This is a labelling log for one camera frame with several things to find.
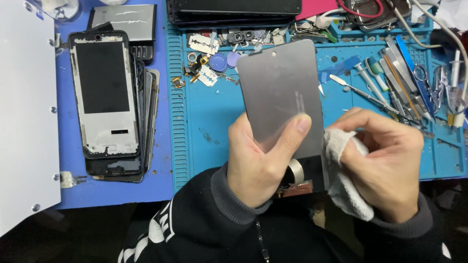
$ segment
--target screw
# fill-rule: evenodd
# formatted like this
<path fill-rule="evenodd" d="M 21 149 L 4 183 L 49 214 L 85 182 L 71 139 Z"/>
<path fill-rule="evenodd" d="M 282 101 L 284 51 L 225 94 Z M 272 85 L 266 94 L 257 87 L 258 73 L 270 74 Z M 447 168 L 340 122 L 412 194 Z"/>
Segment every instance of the screw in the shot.
<path fill-rule="evenodd" d="M 29 3 L 24 3 L 24 7 L 26 8 L 26 10 L 32 12 L 32 7 Z"/>
<path fill-rule="evenodd" d="M 35 205 L 32 206 L 32 211 L 37 212 L 37 211 L 39 211 L 39 208 L 41 208 L 41 206 L 39 204 L 35 204 Z"/>

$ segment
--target blue silicone repair mat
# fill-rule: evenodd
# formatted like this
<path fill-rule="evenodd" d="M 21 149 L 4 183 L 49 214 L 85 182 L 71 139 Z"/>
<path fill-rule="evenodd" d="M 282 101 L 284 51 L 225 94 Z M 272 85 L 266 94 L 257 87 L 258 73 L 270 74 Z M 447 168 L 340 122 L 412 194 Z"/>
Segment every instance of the blue silicone repair mat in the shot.
<path fill-rule="evenodd" d="M 422 27 L 415 29 L 415 33 L 420 34 L 421 42 L 427 42 L 430 30 L 431 28 Z M 361 62 L 369 56 L 380 59 L 379 50 L 386 47 L 384 37 L 388 34 L 401 33 L 400 30 L 391 33 L 386 30 L 375 30 L 364 36 L 361 31 L 339 31 L 336 25 L 332 25 L 330 31 L 337 36 L 339 42 L 316 45 L 319 76 L 324 69 L 345 62 L 353 56 L 358 56 Z M 244 103 L 241 87 L 226 78 L 218 78 L 212 87 L 207 87 L 200 81 L 190 83 L 190 78 L 183 76 L 182 66 L 188 64 L 188 52 L 195 50 L 187 46 L 185 33 L 179 31 L 174 25 L 167 23 L 166 34 L 174 188 L 177 191 L 196 174 L 208 168 L 221 166 L 227 161 L 227 130 L 244 111 Z M 416 44 L 406 41 L 409 43 L 407 46 L 414 62 L 426 65 L 431 74 L 430 80 L 432 80 L 434 68 L 441 62 L 432 59 L 430 51 L 421 50 Z M 231 50 L 232 47 L 219 49 L 225 54 Z M 250 53 L 253 47 L 238 50 Z M 225 73 L 228 77 L 239 79 L 234 69 L 228 68 Z M 355 69 L 351 69 L 346 74 L 342 73 L 340 77 L 351 85 L 367 91 L 366 83 L 361 76 L 356 76 L 356 73 Z M 174 77 L 183 77 L 185 87 L 175 88 L 171 82 Z M 321 95 L 325 127 L 341 116 L 344 113 L 343 110 L 356 106 L 388 116 L 359 95 L 344 92 L 343 87 L 332 80 L 322 83 L 322 88 L 325 94 L 325 96 Z M 447 125 L 445 115 L 446 109 L 444 108 L 437 115 L 435 124 L 429 125 L 429 131 L 435 133 L 436 137 L 424 139 L 425 145 L 420 167 L 421 180 L 465 175 L 462 130 L 452 130 Z"/>

